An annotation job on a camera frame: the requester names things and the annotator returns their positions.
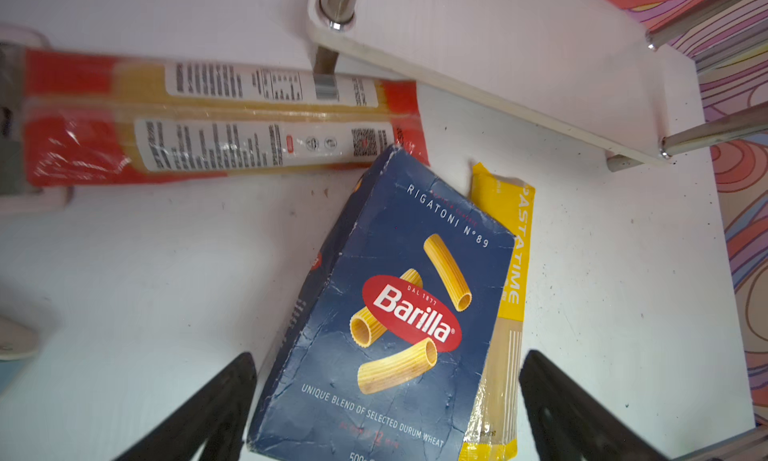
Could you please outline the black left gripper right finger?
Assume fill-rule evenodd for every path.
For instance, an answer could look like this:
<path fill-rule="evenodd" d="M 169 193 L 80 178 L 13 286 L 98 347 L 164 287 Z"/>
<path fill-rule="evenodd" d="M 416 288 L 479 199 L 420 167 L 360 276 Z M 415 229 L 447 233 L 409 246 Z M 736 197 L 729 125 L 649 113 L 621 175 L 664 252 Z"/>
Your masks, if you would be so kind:
<path fill-rule="evenodd" d="M 538 350 L 519 375 L 529 425 L 541 460 L 663 460 Z"/>

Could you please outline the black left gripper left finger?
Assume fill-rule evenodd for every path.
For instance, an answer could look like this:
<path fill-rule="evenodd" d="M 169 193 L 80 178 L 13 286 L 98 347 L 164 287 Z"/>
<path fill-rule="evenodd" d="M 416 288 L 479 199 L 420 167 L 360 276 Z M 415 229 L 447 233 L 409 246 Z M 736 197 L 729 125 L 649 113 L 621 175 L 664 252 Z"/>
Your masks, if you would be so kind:
<path fill-rule="evenodd" d="M 243 352 L 120 460 L 237 460 L 257 386 L 252 355 Z"/>

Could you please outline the blue Barilla rigatoni box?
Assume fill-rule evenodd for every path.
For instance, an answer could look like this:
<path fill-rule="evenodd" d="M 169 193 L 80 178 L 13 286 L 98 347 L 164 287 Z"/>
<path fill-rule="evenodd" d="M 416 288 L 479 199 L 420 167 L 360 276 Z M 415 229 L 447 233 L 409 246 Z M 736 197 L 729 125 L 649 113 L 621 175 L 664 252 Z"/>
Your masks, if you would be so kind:
<path fill-rule="evenodd" d="M 514 235 L 404 149 L 362 175 L 295 304 L 247 437 L 275 460 L 455 460 Z"/>

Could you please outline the red spaghetti bag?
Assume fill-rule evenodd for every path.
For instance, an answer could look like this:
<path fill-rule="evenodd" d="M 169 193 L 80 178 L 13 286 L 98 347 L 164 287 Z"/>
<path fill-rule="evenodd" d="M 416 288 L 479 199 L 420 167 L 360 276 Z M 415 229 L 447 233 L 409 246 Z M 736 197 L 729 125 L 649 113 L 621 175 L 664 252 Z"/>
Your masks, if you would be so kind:
<path fill-rule="evenodd" d="M 412 81 L 24 48 L 4 72 L 36 187 L 364 167 L 428 151 Z"/>

